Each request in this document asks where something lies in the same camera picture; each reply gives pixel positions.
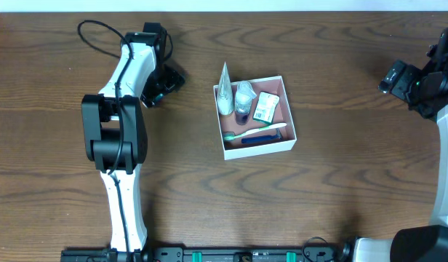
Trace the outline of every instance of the wood grain surface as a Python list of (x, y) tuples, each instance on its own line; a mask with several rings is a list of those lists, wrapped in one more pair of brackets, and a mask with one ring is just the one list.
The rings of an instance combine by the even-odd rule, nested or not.
[[(437, 126), (377, 84), (417, 67), (446, 12), (0, 14), (0, 261), (58, 261), (111, 240), (108, 198), (84, 152), (80, 102), (118, 61), (83, 44), (97, 19), (121, 32), (160, 22), (186, 85), (143, 110), (141, 196), (150, 239), (189, 247), (301, 245), (424, 226), (439, 169)], [(119, 51), (113, 33), (87, 38)], [(282, 75), (293, 150), (223, 161), (212, 86)]]

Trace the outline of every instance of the cardboard box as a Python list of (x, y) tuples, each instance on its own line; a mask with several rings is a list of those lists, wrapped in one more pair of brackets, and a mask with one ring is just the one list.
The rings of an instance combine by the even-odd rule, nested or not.
[[(257, 97), (252, 101), (252, 109), (250, 111), (249, 120), (245, 125), (238, 125), (235, 120), (234, 112), (228, 116), (221, 116), (217, 110), (217, 89), (218, 86), (215, 85), (213, 90), (215, 92), (215, 104), (216, 104), (216, 114), (217, 123), (219, 124), (219, 131), (221, 137), (221, 143), (223, 145), (224, 160), (237, 159), (247, 156), (257, 156), (261, 154), (269, 154), (280, 151), (288, 151), (292, 149), (295, 142), (297, 142), (297, 135), (295, 134), (295, 127), (292, 121), (292, 115), (290, 113), (289, 101), (287, 100), (287, 94), (285, 92), (284, 83), (282, 81), (282, 76), (268, 77), (264, 79), (249, 80), (252, 84), (252, 88), (257, 94)], [(232, 91), (235, 97), (238, 82), (233, 82)], [(253, 113), (260, 97), (260, 92), (268, 92), (274, 95), (278, 95), (280, 100), (276, 107), (276, 113), (274, 114), (273, 124), (275, 123), (287, 123), (286, 127), (280, 128), (282, 134), (282, 140), (260, 143), (260, 144), (242, 144), (241, 138), (237, 138), (231, 142), (223, 141), (224, 132), (234, 132), (236, 135), (242, 134), (243, 132), (259, 127), (265, 127), (267, 124), (262, 122), (257, 122), (253, 120)], [(245, 138), (251, 138), (261, 135), (275, 135), (276, 130), (266, 130), (258, 132), (256, 134), (245, 136)]]

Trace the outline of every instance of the wooden table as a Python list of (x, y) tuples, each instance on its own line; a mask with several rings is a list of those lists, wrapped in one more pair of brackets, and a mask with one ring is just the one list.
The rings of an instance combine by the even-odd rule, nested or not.
[[(150, 239), (187, 246), (301, 245), (424, 226), (437, 126), (377, 91), (395, 59), (422, 67), (445, 12), (0, 14), (0, 261), (58, 261), (111, 239), (108, 198), (84, 151), (80, 102), (118, 60), (83, 44), (83, 19), (121, 32), (160, 22), (187, 74), (144, 110), (141, 195)], [(102, 48), (117, 36), (87, 26)], [(282, 75), (292, 151), (223, 161), (212, 86)]]

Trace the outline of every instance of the white box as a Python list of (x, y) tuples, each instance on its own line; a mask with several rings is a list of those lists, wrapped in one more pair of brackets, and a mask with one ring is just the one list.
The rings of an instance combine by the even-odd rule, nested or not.
[[(252, 84), (253, 90), (256, 92), (257, 97), (252, 101), (252, 109), (250, 111), (250, 119), (245, 125), (238, 125), (235, 122), (234, 113), (228, 116), (221, 116), (217, 110), (217, 89), (218, 86), (215, 85), (213, 91), (215, 92), (215, 104), (216, 104), (216, 114), (217, 114), (217, 123), (219, 124), (219, 131), (221, 137), (221, 143), (223, 145), (224, 151), (224, 160), (242, 158), (247, 156), (257, 156), (261, 154), (269, 154), (280, 151), (288, 151), (292, 149), (295, 142), (297, 142), (297, 135), (295, 134), (295, 126), (292, 121), (292, 115), (290, 113), (289, 101), (287, 100), (287, 94), (285, 92), (284, 82), (282, 81), (282, 76), (274, 76), (268, 77), (264, 79), (255, 79), (249, 80)], [(233, 82), (232, 90), (235, 97), (235, 92), (237, 89), (238, 82)], [(223, 132), (234, 132), (236, 135), (242, 134), (243, 132), (258, 128), (264, 127), (267, 124), (262, 122), (256, 122), (253, 120), (253, 113), (255, 112), (256, 104), (258, 102), (258, 98), (260, 96), (260, 92), (268, 92), (274, 95), (278, 95), (280, 100), (279, 104), (276, 107), (276, 113), (274, 114), (273, 123), (285, 122), (287, 123), (286, 127), (280, 128), (280, 132), (282, 134), (282, 140), (276, 142), (269, 142), (262, 144), (257, 144), (256, 146), (244, 145), (241, 143), (241, 138), (235, 139), (231, 142), (223, 141)], [(275, 130), (266, 130), (262, 132), (258, 132), (253, 135), (248, 135), (245, 138), (251, 138), (261, 135), (273, 135)]]

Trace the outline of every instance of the black cable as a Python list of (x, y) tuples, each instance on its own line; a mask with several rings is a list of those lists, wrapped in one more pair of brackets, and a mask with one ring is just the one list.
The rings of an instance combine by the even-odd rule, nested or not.
[(164, 57), (164, 62), (166, 62), (168, 59), (172, 57), (172, 50), (174, 49), (174, 45), (172, 45), (172, 38), (171, 35), (167, 34), (166, 37), (169, 37), (169, 43), (171, 43), (171, 50), (169, 51), (169, 54), (167, 54)]
[(119, 165), (119, 161), (120, 161), (121, 153), (122, 153), (122, 147), (124, 145), (124, 121), (122, 119), (122, 104), (121, 104), (121, 101), (120, 101), (120, 98), (119, 98), (119, 96), (120, 96), (119, 93), (120, 93), (120, 89), (121, 89), (121, 80), (122, 80), (122, 77), (124, 76), (127, 68), (129, 67), (130, 62), (133, 59), (133, 51), (132, 51), (132, 47), (130, 46), (129, 42), (116, 29), (114, 29), (114, 28), (110, 27), (109, 25), (106, 25), (105, 23), (100, 22), (100, 21), (84, 20), (83, 22), (79, 23), (79, 25), (77, 26), (77, 33), (79, 34), (80, 39), (85, 44), (88, 44), (91, 48), (93, 48), (93, 49), (95, 49), (95, 50), (97, 50), (97, 51), (99, 51), (99, 52), (101, 52), (103, 54), (120, 58), (118, 55), (106, 52), (105, 50), (102, 50), (102, 49), (94, 46), (93, 44), (90, 44), (84, 38), (84, 36), (81, 34), (81, 27), (85, 23), (94, 23), (96, 25), (101, 25), (101, 26), (109, 29), (110, 31), (112, 31), (116, 35), (118, 35), (121, 38), (121, 40), (124, 42), (124, 44), (127, 45), (127, 47), (129, 48), (129, 59), (127, 59), (127, 62), (125, 63), (124, 67), (122, 68), (122, 71), (119, 74), (119, 77), (117, 78), (116, 83), (114, 83), (114, 88), (115, 88), (114, 92), (116, 93), (117, 115), (119, 117), (119, 147), (118, 147), (118, 150), (117, 150), (116, 160), (114, 161), (114, 164), (113, 164), (111, 170), (109, 171), (108, 175), (111, 176), (111, 178), (113, 178), (114, 184), (116, 185), (117, 196), (118, 196), (118, 201), (119, 201), (119, 212), (121, 213), (122, 227), (123, 227), (124, 236), (125, 236), (125, 247), (126, 247), (126, 252), (127, 252), (127, 261), (130, 261), (129, 235), (127, 234), (127, 227), (126, 227), (125, 217), (124, 217), (124, 208), (122, 207), (121, 189), (119, 187), (120, 181), (117, 179), (117, 177), (115, 175), (112, 175), (112, 174), (117, 169), (117, 167)]
[[(307, 256), (306, 255), (306, 253), (305, 253), (305, 247), (306, 247), (306, 245), (311, 241), (311, 240), (315, 240), (315, 239), (318, 239), (318, 240), (321, 240), (321, 241), (323, 241), (324, 243), (326, 243), (326, 244), (329, 244), (326, 240), (324, 240), (324, 238), (322, 238), (322, 237), (311, 237), (310, 239), (308, 239), (306, 242), (305, 242), (305, 244), (303, 244), (303, 246), (302, 246), (302, 255), (303, 255), (303, 257), (304, 258), (306, 258), (308, 261), (310, 261), (310, 262), (315, 262), (315, 261), (312, 261), (310, 258), (309, 258), (309, 255)], [(329, 259), (329, 260), (326, 260), (326, 262), (330, 262), (330, 261), (333, 261), (334, 260), (334, 258), (331, 258), (331, 259)]]

